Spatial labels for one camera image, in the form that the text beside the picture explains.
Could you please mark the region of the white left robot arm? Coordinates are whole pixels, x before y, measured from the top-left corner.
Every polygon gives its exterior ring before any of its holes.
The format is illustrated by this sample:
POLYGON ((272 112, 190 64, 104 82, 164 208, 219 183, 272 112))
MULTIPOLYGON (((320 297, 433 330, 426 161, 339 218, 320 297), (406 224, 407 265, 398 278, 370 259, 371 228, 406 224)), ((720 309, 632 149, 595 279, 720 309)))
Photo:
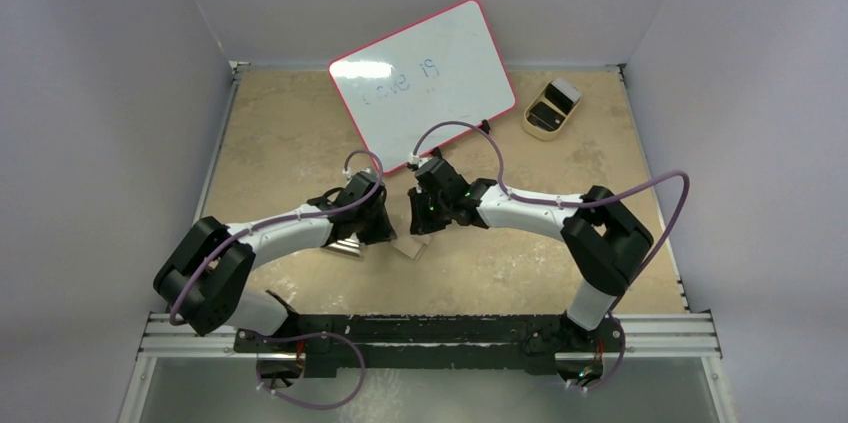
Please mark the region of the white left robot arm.
POLYGON ((232 326, 259 333, 272 351, 287 351, 298 338, 298 325, 290 319, 295 312, 270 292, 248 289, 251 272, 349 237, 363 244, 393 240, 385 199, 382 179, 360 171, 345 186, 266 220, 224 224, 203 217, 165 261, 153 288, 175 311, 176 322, 200 336, 232 326))

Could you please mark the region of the stack of grey cards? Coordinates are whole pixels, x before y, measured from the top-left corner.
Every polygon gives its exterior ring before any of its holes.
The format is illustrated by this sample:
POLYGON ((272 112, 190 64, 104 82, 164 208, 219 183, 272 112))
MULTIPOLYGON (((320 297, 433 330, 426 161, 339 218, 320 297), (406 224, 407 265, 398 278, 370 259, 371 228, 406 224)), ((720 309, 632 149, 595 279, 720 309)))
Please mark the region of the stack of grey cards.
POLYGON ((578 104, 582 93, 564 78, 557 78, 550 83, 552 94, 548 99, 557 106, 572 107, 578 104))

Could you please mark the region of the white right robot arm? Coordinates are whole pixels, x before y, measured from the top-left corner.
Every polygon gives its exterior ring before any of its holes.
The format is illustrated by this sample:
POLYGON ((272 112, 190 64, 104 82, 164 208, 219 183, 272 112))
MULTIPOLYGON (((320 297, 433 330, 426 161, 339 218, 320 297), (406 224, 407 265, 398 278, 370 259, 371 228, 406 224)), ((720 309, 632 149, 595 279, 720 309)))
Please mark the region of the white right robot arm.
POLYGON ((648 229, 603 186, 575 195, 520 194, 495 179, 469 182, 443 158, 420 165, 414 178, 407 192, 414 235, 457 224, 520 230, 566 246, 582 281, 564 313, 561 335, 576 350, 599 339, 601 321, 654 245, 648 229))

